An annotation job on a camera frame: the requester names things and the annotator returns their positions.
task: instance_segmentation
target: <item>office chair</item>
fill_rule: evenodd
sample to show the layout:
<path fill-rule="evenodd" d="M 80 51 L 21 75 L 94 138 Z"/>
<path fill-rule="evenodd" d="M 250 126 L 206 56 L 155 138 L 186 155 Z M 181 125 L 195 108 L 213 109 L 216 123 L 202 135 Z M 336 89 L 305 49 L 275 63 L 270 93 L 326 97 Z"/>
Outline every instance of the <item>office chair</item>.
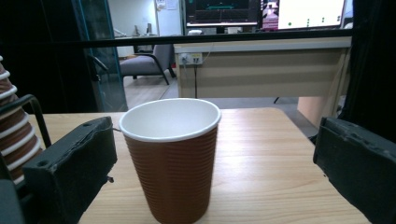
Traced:
<path fill-rule="evenodd" d="M 137 53 L 136 57 L 120 63 L 122 79 L 138 76 L 163 76 L 166 84 L 169 81 L 164 71 L 169 70 L 172 77 L 176 77 L 172 63 L 175 61 L 175 50 L 172 44 L 155 45 L 152 54 Z"/>

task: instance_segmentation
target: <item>stacked paper cups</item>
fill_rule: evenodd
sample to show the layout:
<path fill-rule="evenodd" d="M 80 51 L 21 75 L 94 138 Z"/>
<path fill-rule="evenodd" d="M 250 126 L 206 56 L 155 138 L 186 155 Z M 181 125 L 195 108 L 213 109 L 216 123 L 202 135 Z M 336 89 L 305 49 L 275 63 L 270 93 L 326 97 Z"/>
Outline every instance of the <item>stacked paper cups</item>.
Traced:
<path fill-rule="evenodd" d="M 17 88 L 9 81 L 10 73 L 2 61 L 0 56 L 0 106 L 18 99 Z M 15 184 L 23 180 L 21 167 L 42 150 L 35 128 L 29 123 L 29 115 L 21 107 L 0 115 L 0 152 Z"/>

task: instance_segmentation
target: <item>white cup rim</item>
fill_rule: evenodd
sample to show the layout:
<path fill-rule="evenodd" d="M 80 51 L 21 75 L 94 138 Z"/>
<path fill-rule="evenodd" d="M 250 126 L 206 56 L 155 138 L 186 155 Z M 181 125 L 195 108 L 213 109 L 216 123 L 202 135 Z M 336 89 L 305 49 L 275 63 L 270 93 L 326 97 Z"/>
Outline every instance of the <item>white cup rim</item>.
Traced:
<path fill-rule="evenodd" d="M 197 130 L 191 131 L 191 132 L 187 132 L 187 133 L 183 133 L 183 134 L 177 134 L 177 135 L 171 135 L 171 136 L 145 136 L 145 135 L 140 135 L 140 134 L 135 134 L 135 133 L 131 133 L 130 131 L 128 131 L 128 128 L 124 127 L 124 122 L 125 120 L 127 120 L 128 116 L 131 113 L 134 113 L 136 110 L 141 109 L 143 107 L 147 107 L 147 106 L 151 106 L 154 104 L 158 104 L 158 103 L 167 103 L 167 104 L 172 104 L 173 102 L 181 102 L 181 103 L 186 103 L 186 104 L 202 104 L 202 105 L 206 105 L 210 108 L 211 112 L 214 113 L 213 115 L 213 119 L 206 124 L 205 127 L 201 127 Z M 211 130 L 213 130 L 215 127 L 217 127 L 217 125 L 219 124 L 219 121 L 221 119 L 221 111 L 220 109 L 214 105 L 213 103 L 210 103 L 206 100 L 201 100 L 201 99 L 193 99 L 193 98 L 172 98 L 172 99 L 163 99 L 163 100 L 157 100 L 157 101 L 152 101 L 152 102 L 148 102 L 148 103 L 144 103 L 142 105 L 138 105 L 130 110 L 128 110 L 127 112 L 125 112 L 121 118 L 120 118 L 120 122 L 119 122 L 119 126 L 120 126 L 120 130 L 122 131 L 122 133 L 132 139 L 138 140 L 138 141 L 142 141 L 142 142 L 176 142 L 176 141 L 182 141 L 182 140 L 187 140 L 187 139 L 191 139 L 194 137 L 198 137 L 200 135 L 203 135 L 205 133 L 209 133 Z"/>

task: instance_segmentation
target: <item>floor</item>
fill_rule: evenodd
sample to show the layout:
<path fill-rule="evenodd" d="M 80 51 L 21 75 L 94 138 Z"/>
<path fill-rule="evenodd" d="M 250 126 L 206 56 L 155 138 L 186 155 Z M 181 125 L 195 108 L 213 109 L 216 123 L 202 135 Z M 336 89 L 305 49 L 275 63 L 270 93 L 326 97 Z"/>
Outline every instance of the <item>floor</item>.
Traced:
<path fill-rule="evenodd" d="M 169 77 L 169 88 L 161 99 L 177 98 L 177 79 Z M 286 115 L 307 137 L 314 136 L 318 129 L 312 125 L 298 110 L 298 97 L 280 97 L 274 104 L 275 97 L 262 98 L 205 98 L 205 100 L 217 105 L 220 109 L 230 108 L 256 108 L 276 107 L 285 112 Z"/>

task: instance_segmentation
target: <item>desk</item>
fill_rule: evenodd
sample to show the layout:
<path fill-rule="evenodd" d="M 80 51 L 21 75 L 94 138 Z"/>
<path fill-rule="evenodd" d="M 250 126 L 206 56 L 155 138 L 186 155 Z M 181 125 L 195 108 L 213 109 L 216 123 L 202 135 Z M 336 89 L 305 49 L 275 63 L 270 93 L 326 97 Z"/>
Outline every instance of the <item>desk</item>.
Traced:
<path fill-rule="evenodd" d="M 45 115 L 52 142 L 79 124 L 122 113 Z M 156 223 L 121 133 L 118 162 L 80 224 Z M 369 223 L 312 162 L 314 146 L 275 108 L 222 110 L 212 194 L 198 223 Z"/>
<path fill-rule="evenodd" d="M 317 128 L 336 116 L 345 93 L 351 37 L 175 44 L 203 53 L 197 65 L 199 98 L 298 96 L 298 110 Z M 177 60 L 179 97 L 194 97 L 195 69 Z"/>

